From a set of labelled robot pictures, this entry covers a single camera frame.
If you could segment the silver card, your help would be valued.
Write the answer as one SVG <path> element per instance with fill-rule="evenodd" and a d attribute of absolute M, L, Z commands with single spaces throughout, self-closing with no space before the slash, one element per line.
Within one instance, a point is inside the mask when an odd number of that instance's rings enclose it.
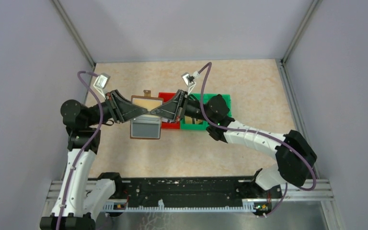
<path fill-rule="evenodd" d="M 130 137 L 138 139 L 160 139 L 161 121 L 136 120 L 131 122 Z"/>

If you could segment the brown leather card holder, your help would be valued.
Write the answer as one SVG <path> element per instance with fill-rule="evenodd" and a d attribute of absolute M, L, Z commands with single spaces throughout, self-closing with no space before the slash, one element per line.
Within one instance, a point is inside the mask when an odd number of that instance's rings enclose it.
<path fill-rule="evenodd" d="M 158 97 L 153 97 L 151 96 L 151 90 L 144 90 L 143 91 L 143 96 L 140 96 L 140 95 L 132 95 L 131 96 L 131 100 L 133 98 L 158 98 Z M 136 121 L 136 120 L 150 120 L 150 121 L 155 121 L 155 120 L 160 120 L 161 121 L 161 118 L 159 116 L 156 116 L 156 117 L 144 117 L 143 115 L 137 117 L 137 118 L 134 118 L 133 120 L 130 121 L 133 122 L 133 121 Z"/>

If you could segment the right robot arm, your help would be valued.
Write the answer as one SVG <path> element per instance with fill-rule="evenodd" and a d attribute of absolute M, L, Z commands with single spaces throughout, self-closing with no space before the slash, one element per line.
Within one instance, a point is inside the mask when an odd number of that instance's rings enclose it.
<path fill-rule="evenodd" d="M 291 130 L 287 134 L 267 132 L 242 124 L 229 116 L 230 109 L 221 94 L 211 97 L 207 103 L 192 99 L 179 90 L 172 99 L 150 111 L 168 120 L 179 121 L 191 117 L 208 122 L 206 128 L 216 141 L 239 144 L 262 152 L 276 163 L 260 169 L 251 183 L 251 193 L 264 197 L 274 186 L 289 183 L 302 188 L 309 178 L 315 179 L 313 166 L 317 156 L 302 134 Z"/>

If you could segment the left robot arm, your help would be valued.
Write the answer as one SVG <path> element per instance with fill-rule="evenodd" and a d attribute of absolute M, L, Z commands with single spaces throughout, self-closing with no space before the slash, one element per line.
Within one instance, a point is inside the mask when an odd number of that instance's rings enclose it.
<path fill-rule="evenodd" d="M 119 198 L 125 191 L 119 173 L 105 172 L 98 177 L 95 188 L 86 192 L 89 172 L 99 149 L 101 126 L 108 120 L 124 123 L 147 112 L 117 90 L 107 93 L 104 102 L 92 107 L 76 100 L 62 104 L 60 114 L 69 135 L 66 173 L 51 213 L 40 220 L 40 229 L 95 229 L 108 199 Z"/>

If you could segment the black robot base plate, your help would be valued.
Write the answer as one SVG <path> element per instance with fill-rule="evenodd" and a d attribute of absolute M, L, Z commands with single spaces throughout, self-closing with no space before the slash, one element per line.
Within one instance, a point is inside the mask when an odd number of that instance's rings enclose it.
<path fill-rule="evenodd" d="M 126 199 L 130 208 L 242 207 L 245 199 L 281 198 L 279 185 L 268 191 L 254 176 L 123 178 L 111 199 Z"/>

